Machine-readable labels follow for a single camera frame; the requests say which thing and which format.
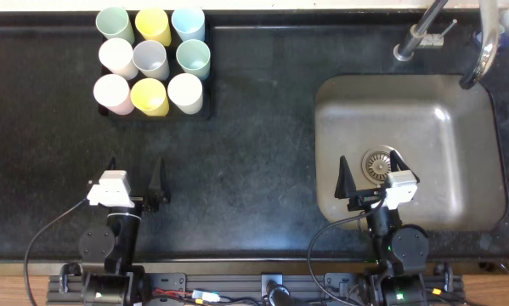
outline faucet base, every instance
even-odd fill
[[[409,56],[403,56],[398,52],[399,49],[399,43],[393,48],[393,56],[399,60],[399,61],[410,61],[413,58],[414,52],[411,53]]]

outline faucet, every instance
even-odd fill
[[[396,59],[407,61],[413,58],[417,48],[443,46],[444,34],[455,24],[450,25],[442,34],[427,34],[427,28],[441,12],[448,0],[435,0],[422,16],[417,25],[413,25],[403,43],[396,45],[393,54]],[[483,24],[483,43],[475,66],[460,79],[464,89],[472,88],[490,69],[500,43],[500,20],[496,0],[478,0]]]

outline sink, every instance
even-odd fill
[[[358,190],[386,176],[385,148],[402,156],[421,182],[399,206],[404,224],[426,230],[490,230],[506,212],[494,111],[479,84],[459,76],[336,76],[316,94],[316,189],[333,222],[358,212],[334,198],[345,156]],[[356,223],[345,224],[356,229]]]

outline drain strainer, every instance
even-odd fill
[[[373,184],[384,183],[390,173],[390,152],[392,150],[394,148],[387,145],[379,145],[364,154],[362,171]]]

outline plastic cup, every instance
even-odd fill
[[[93,86],[93,96],[98,103],[117,115],[127,115],[135,108],[129,96],[127,81],[115,74],[100,77]]]
[[[205,41],[205,14],[201,8],[177,9],[171,16],[171,23],[183,42],[190,39]]]
[[[99,48],[99,61],[110,72],[131,80],[139,73],[133,64],[133,48],[127,40],[111,38]]]
[[[165,116],[169,112],[166,88],[153,78],[145,78],[132,88],[132,102],[148,116]]]
[[[158,80],[169,77],[166,49],[157,41],[144,41],[133,50],[133,63],[144,75]]]
[[[195,114],[203,106],[203,86],[197,76],[181,73],[167,86],[169,99],[185,114]]]
[[[113,7],[102,10],[95,19],[95,26],[108,39],[122,38],[130,44],[135,42],[132,24],[124,8]]]
[[[146,40],[155,40],[164,46],[171,44],[171,30],[166,12],[161,8],[147,8],[135,17],[135,26]]]
[[[177,49],[177,61],[184,72],[205,80],[211,72],[211,50],[202,41],[190,39]]]

